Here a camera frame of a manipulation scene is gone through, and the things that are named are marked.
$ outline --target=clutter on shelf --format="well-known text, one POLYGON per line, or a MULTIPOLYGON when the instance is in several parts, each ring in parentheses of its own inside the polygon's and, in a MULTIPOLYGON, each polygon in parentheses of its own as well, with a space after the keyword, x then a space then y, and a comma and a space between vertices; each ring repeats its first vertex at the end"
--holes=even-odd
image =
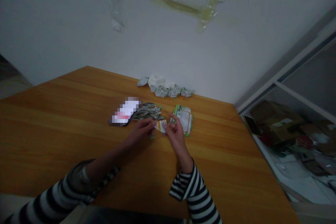
POLYGON ((176 98, 181 95, 189 98, 195 93, 195 90, 190 90, 184 87, 179 87, 174 82, 165 80, 163 77, 157 77, 151 75, 150 77, 141 78, 137 84, 138 87, 149 85, 150 91, 155 93, 157 97, 166 98, 167 96, 171 98, 176 98))
POLYGON ((291 108, 262 101, 251 115, 263 131, 261 141, 279 157, 294 156, 315 176, 336 175, 336 125, 307 122, 291 108))
POLYGON ((176 105, 173 114, 180 119, 182 124, 183 132, 185 137, 190 137, 191 129, 193 128, 194 117, 191 113, 191 108, 176 105))

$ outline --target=hand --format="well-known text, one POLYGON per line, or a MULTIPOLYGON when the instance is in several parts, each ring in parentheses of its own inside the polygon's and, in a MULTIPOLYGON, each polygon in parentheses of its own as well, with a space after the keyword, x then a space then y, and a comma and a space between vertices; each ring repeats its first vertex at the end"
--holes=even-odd
POLYGON ((132 147, 144 137, 151 136, 154 133, 156 123, 157 121, 150 118, 138 121, 124 143, 132 147))
POLYGON ((181 125, 180 119, 171 113, 168 113, 168 115, 170 115, 175 120, 176 124, 170 122, 164 126, 164 129, 166 134, 169 136, 171 145, 173 146, 177 158, 180 161, 182 172, 191 173, 194 167, 194 161, 186 147, 183 127, 181 125))

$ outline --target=person's right hand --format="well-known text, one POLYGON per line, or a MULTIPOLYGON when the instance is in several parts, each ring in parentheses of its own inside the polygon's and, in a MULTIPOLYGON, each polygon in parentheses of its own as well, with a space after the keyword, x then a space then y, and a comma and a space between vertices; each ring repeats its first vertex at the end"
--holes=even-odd
POLYGON ((169 136, 171 145, 176 153, 177 158, 180 161, 182 172, 191 173, 194 167, 194 161, 191 158, 189 151, 186 147, 186 143, 184 141, 183 127, 181 125, 180 119, 171 113, 168 113, 168 115, 170 115, 175 120, 176 124, 170 122, 166 126, 164 126, 164 130, 169 136))

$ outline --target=striped sleeve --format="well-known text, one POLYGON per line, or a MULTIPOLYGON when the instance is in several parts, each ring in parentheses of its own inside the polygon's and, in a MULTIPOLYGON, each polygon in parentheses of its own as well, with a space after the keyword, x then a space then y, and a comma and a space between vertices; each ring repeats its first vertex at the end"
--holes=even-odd
POLYGON ((76 165, 65 178, 8 217, 5 223, 60 223, 76 206, 90 204, 120 171, 115 167, 100 183, 92 185, 85 170, 85 166, 92 161, 76 165))
POLYGON ((187 199, 193 223, 222 223, 215 203, 195 163, 191 173, 179 172, 177 174, 169 194, 179 201, 187 199))

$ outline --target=wooden table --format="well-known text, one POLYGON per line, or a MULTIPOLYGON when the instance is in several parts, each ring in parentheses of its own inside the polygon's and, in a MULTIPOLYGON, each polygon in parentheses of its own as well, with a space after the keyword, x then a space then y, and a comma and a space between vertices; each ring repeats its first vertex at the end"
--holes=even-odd
MULTIPOLYGON (((194 115, 186 145, 226 223, 299 223, 232 104, 194 95, 163 99, 137 80, 92 67, 33 87, 0 102, 0 192, 37 196, 81 160, 98 157, 133 127, 109 127, 125 96, 176 104, 194 115)), ((119 175, 100 192, 103 207, 188 218, 186 202, 169 196, 177 159, 156 131, 122 161, 119 175)))

